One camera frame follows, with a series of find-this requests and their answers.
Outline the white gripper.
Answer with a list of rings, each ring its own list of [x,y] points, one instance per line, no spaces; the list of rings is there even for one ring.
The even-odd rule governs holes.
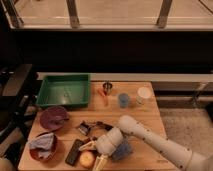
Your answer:
[[[106,134],[101,135],[97,141],[89,141],[79,147],[80,151],[95,150],[102,155],[97,156],[92,171],[101,171],[107,163],[108,156],[111,155],[123,141],[121,131],[114,127]]]

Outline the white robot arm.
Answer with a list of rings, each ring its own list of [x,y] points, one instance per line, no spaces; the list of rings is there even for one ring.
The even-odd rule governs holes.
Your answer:
[[[180,171],[213,171],[213,155],[205,157],[168,138],[161,137],[130,115],[122,115],[116,127],[97,140],[82,145],[79,150],[96,149],[101,154],[100,161],[103,161],[115,152],[124,140],[124,135],[141,139]]]

